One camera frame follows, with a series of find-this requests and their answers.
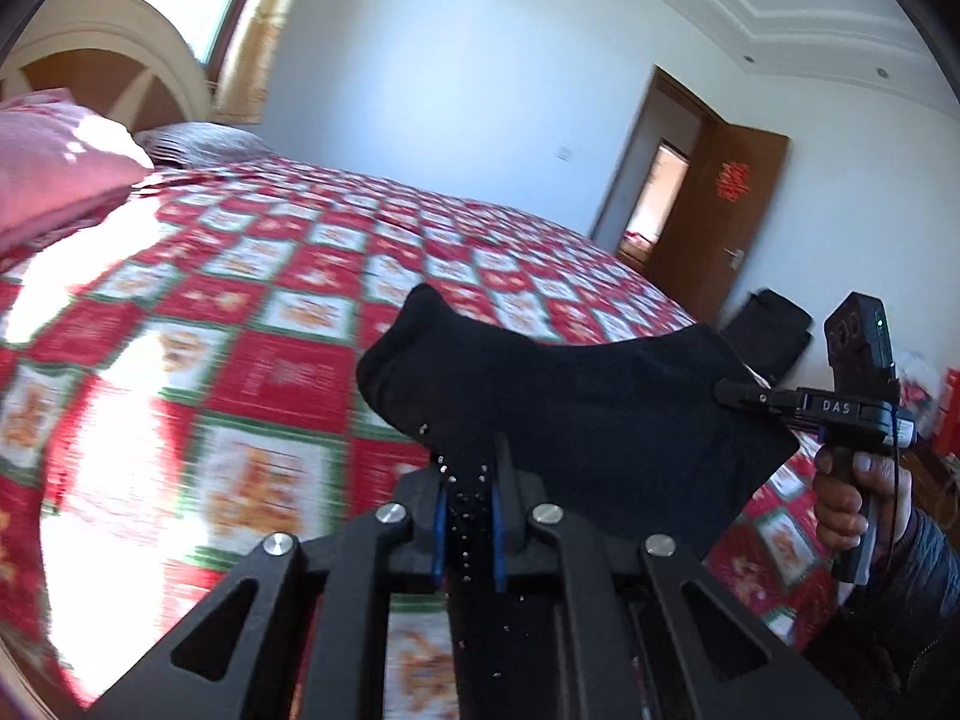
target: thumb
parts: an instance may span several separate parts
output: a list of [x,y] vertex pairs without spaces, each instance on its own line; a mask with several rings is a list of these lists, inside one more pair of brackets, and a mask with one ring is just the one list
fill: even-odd
[[872,490],[881,498],[894,494],[894,461],[890,458],[875,458],[866,452],[853,456],[853,476],[866,490]]

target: red door decoration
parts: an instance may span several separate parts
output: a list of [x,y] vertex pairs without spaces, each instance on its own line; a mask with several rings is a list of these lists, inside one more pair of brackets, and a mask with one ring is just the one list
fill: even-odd
[[717,176],[717,196],[736,202],[750,194],[750,166],[742,162],[724,162]]

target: door handle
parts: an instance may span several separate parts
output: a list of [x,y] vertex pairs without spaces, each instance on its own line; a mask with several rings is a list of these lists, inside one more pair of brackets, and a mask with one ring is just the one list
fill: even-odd
[[742,248],[725,248],[724,254],[730,257],[730,267],[735,271],[739,271],[746,252],[742,250]]

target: ceiling molding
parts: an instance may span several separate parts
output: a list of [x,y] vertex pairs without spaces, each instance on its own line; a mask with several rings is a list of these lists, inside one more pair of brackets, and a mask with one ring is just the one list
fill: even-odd
[[750,0],[663,1],[746,73],[848,83],[960,119],[956,96],[906,15],[895,19],[816,4],[763,10]]

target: ceiling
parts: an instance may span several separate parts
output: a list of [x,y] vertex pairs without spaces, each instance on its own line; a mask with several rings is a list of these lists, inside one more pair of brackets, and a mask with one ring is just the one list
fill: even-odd
[[947,79],[895,0],[664,1],[746,73],[851,83],[960,118]]

